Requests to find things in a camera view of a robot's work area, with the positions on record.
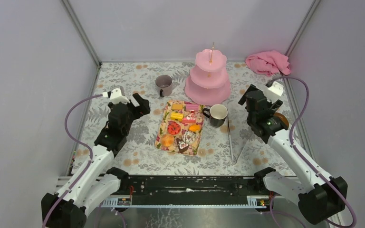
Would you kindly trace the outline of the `brown wooden saucer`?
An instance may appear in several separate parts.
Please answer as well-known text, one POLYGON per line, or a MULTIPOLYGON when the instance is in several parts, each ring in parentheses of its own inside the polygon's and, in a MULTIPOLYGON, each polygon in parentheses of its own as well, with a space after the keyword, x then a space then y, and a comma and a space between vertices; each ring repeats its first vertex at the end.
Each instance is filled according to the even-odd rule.
POLYGON ((283 122, 286 130, 289 128, 289 121, 286 118, 286 116, 284 116, 283 114, 281 114, 279 112, 275 112, 274 116, 278 117, 283 122))

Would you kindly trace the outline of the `purple mug black handle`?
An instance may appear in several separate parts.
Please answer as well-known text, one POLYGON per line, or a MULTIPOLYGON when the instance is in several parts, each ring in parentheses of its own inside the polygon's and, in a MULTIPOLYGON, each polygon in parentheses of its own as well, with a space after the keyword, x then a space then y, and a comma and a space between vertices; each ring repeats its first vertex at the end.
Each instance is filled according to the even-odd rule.
POLYGON ((157 93, 160 97, 169 96, 173 91, 173 80, 169 75, 160 75, 155 80, 157 93))

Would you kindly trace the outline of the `black mug white inside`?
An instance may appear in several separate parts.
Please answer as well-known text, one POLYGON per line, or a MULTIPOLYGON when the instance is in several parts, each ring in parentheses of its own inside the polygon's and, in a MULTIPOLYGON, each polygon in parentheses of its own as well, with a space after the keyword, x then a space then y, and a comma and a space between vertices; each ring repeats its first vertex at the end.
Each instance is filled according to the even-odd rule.
POLYGON ((216 104, 211 108, 204 108, 202 114, 209 119, 211 126, 218 128, 224 124, 228 109, 222 104, 216 104))

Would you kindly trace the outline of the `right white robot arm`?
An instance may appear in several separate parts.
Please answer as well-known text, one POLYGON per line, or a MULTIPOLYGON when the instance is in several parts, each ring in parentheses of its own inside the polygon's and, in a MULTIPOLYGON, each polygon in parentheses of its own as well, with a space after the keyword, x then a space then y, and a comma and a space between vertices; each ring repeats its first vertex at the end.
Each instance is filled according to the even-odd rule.
POLYGON ((250 85, 238 103, 246 106, 247 124, 253 133, 274 149, 298 178, 286 178, 267 167, 254 173, 250 182, 254 191, 261 196, 272 191, 285 197, 313 225, 343 211, 347 182, 342 177, 332 177, 293 139, 288 124, 276 114, 282 101, 272 103, 255 85, 250 85))

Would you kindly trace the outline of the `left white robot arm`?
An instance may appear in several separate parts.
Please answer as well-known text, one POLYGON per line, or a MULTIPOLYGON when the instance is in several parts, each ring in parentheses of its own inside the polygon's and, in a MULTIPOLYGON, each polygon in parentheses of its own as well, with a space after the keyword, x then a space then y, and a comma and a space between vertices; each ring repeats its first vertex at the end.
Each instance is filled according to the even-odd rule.
POLYGON ((100 181, 97 178, 125 145, 133 121, 150 113, 149 101, 134 93, 135 106, 119 89, 101 96, 110 100, 108 120, 94 146, 88 147, 89 158, 58 191, 47 193, 41 200, 44 228, 82 228, 90 213, 109 195, 128 191, 123 173, 105 174, 100 181))

